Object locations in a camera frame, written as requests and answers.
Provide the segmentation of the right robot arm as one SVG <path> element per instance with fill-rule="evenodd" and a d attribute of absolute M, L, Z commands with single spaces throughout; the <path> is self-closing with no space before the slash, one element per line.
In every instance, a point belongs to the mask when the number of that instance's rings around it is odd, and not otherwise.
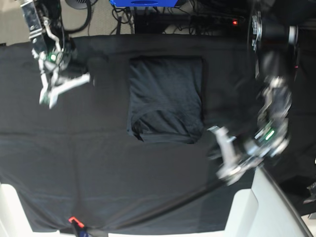
<path fill-rule="evenodd" d="M 77 49 L 70 35 L 87 28 L 92 17 L 91 2 L 85 2 L 84 24 L 73 30 L 65 29 L 58 0 L 21 0 L 19 4 L 33 45 L 33 57 L 39 63 L 43 90 L 51 92 L 61 86 L 76 87 L 89 82 L 90 74 L 77 60 Z"/>

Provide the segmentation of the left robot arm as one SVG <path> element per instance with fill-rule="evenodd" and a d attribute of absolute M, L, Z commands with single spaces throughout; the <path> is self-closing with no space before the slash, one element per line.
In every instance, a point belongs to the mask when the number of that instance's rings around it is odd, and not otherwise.
<path fill-rule="evenodd" d="M 276 0 L 269 4 L 255 0 L 247 26 L 248 50 L 255 53 L 255 78 L 261 83 L 263 105 L 258 112 L 256 131 L 234 135 L 228 128 L 214 126 L 222 164 L 220 181 L 236 183 L 264 160 L 277 158 L 290 144 L 288 114 L 292 85 L 299 61 L 299 33 L 311 29 L 316 17 L 313 0 Z"/>

